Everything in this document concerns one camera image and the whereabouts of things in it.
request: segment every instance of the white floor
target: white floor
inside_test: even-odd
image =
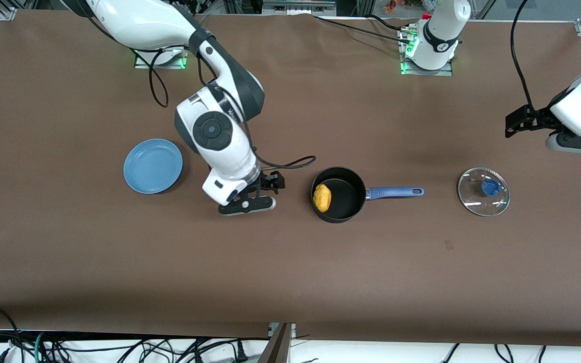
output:
[[[73,349],[98,349],[132,345],[137,340],[113,341],[85,341],[68,342],[66,347]],[[171,340],[176,351],[182,351],[193,340]],[[267,342],[244,342],[246,355],[256,359]],[[290,349],[290,363],[307,363],[318,359],[316,363],[441,363],[452,348],[452,344],[439,343],[390,343],[390,342],[344,342],[325,340],[294,340]],[[8,347],[0,343],[0,354]],[[510,345],[515,363],[537,363],[540,352],[539,346]],[[122,356],[125,349],[96,353],[71,353],[72,363],[115,363]],[[136,363],[142,349],[136,349],[126,363]],[[217,347],[201,356],[204,363],[226,362],[233,357],[233,350],[229,345]],[[19,349],[11,349],[6,363],[19,362]],[[34,358],[26,354],[26,361],[33,363]],[[450,363],[503,363],[494,353],[489,344],[461,344]],[[548,347],[542,360],[543,363],[573,363],[581,362],[581,347]],[[147,356],[145,363],[167,363],[166,358],[157,354]]]

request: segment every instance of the frying pan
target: frying pan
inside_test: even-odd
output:
[[[331,202],[326,212],[320,212],[313,203],[313,193],[320,184],[325,184],[331,192]],[[366,200],[422,196],[424,193],[425,189],[420,187],[367,189],[362,178],[353,170],[345,167],[330,167],[320,172],[313,180],[311,206],[322,220],[329,223],[342,223],[360,212]]]

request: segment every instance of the blue plate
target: blue plate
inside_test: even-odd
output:
[[[164,139],[145,140],[125,159],[125,181],[144,194],[161,193],[176,183],[183,170],[183,155],[175,144]]]

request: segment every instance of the yellow food item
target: yellow food item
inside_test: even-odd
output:
[[[326,212],[330,206],[330,190],[325,184],[318,185],[313,192],[313,203],[318,207],[318,211]]]

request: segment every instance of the teal cable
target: teal cable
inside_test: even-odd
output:
[[[39,363],[39,343],[42,341],[42,335],[44,335],[44,333],[46,332],[42,331],[37,335],[37,339],[35,339],[35,363]]]

